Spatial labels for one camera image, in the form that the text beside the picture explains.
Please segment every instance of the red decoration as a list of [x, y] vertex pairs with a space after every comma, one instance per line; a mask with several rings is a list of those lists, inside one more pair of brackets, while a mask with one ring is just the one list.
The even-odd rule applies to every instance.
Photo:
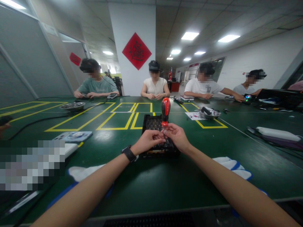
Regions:
[[73, 52], [70, 54], [69, 59], [72, 63], [74, 63], [76, 66], [79, 66], [81, 63], [81, 58], [79, 58], [77, 55], [75, 55]]
[[137, 33], [134, 33], [130, 38], [122, 53], [137, 70], [144, 65], [152, 54]]

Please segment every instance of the white sleeveless top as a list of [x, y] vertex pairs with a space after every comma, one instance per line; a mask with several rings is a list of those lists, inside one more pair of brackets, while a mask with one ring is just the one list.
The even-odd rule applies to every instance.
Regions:
[[144, 84], [147, 87], [146, 93], [158, 95], [164, 93], [164, 85], [167, 84], [167, 81], [159, 77], [159, 80], [157, 81], [156, 85], [154, 85], [152, 79], [148, 78], [144, 81]]

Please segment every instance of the laptop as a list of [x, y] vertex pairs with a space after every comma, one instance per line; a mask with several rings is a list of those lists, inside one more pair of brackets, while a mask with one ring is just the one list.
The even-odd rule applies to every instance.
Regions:
[[257, 100], [273, 99], [277, 103], [275, 107], [283, 107], [286, 109], [294, 109], [303, 102], [303, 94], [294, 90], [271, 90], [262, 89]]

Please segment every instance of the black hair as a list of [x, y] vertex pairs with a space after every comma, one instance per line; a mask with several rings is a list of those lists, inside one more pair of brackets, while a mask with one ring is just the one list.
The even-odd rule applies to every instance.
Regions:
[[92, 58], [83, 58], [80, 66], [80, 70], [84, 73], [93, 73], [95, 71], [99, 71], [99, 63]]
[[215, 70], [212, 63], [202, 63], [199, 67], [199, 72], [205, 73], [205, 75], [213, 75], [215, 73]]
[[160, 71], [160, 64], [158, 61], [152, 60], [150, 63], [148, 63], [149, 71], [150, 72], [159, 72]]
[[249, 72], [247, 77], [254, 77], [257, 80], [264, 79], [267, 74], [264, 72], [263, 69], [255, 69]]

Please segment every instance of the white power strip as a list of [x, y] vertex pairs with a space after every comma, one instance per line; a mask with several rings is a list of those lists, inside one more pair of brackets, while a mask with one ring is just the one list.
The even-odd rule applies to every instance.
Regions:
[[280, 139], [292, 140], [298, 142], [301, 138], [287, 131], [281, 131], [270, 128], [257, 127], [258, 132], [264, 136], [276, 137]]

